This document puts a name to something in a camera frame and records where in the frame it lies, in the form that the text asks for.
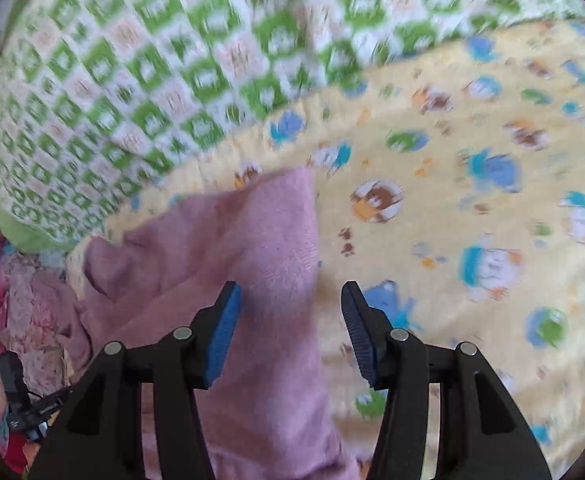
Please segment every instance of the folded cloth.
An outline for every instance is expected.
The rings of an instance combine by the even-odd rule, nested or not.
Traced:
[[[242,312],[223,372],[196,394],[218,478],[355,479],[355,459],[330,419],[311,312],[314,203],[306,168],[193,196],[126,233],[120,247],[94,238],[84,301],[45,273],[33,290],[58,318],[62,344],[81,370],[109,340],[155,343],[211,305],[226,280],[236,281]]]

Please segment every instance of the purple cloth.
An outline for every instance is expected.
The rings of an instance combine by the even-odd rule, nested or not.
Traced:
[[[126,233],[94,238],[85,301],[39,273],[35,293],[79,368],[109,340],[152,344],[211,305],[226,280],[242,312],[221,377],[197,393],[220,479],[359,478],[331,421],[311,305],[317,220],[310,170],[266,174],[242,190],[193,196]],[[152,438],[144,439],[146,449]],[[153,469],[149,457],[146,468]]]

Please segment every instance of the cartoon print fabric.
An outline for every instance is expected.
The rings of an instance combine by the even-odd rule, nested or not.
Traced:
[[[585,447],[585,84],[562,66],[585,71],[584,34],[585,22],[528,23],[365,70],[149,184],[95,235],[117,241],[188,194],[314,168],[317,322],[349,446],[370,454],[386,402],[360,377],[341,316],[355,279],[394,326],[479,346],[563,471]],[[85,246],[67,261],[78,292]]]
[[[0,59],[0,227],[18,248],[69,249],[144,184],[244,124],[370,65],[581,0],[31,0]],[[490,60],[489,41],[471,40]],[[583,82],[584,65],[565,70]],[[490,99],[498,84],[469,87]],[[533,99],[541,99],[536,94]],[[436,86],[422,113],[450,110]],[[270,125],[275,147],[304,122]],[[337,167],[347,156],[341,153]],[[333,173],[335,167],[328,170]]]

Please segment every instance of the pink towel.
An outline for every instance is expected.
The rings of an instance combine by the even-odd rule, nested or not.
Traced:
[[[121,247],[93,239],[85,301],[46,274],[33,288],[84,368],[109,340],[129,348],[155,343],[211,305],[226,280],[236,281],[242,313],[223,372],[197,393],[218,478],[358,479],[330,419],[311,312],[319,263],[314,202],[305,168],[194,196],[128,232]]]

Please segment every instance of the yellow fabric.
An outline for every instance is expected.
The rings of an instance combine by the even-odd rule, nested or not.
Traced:
[[[585,447],[585,25],[527,23],[492,40],[317,92],[144,189],[98,235],[120,240],[179,196],[315,166],[316,315],[348,443],[369,456],[380,424],[360,413],[370,394],[340,313],[340,288],[356,280],[426,343],[476,343],[559,474]],[[87,243],[68,257],[79,294]],[[428,478],[437,426],[434,414]]]

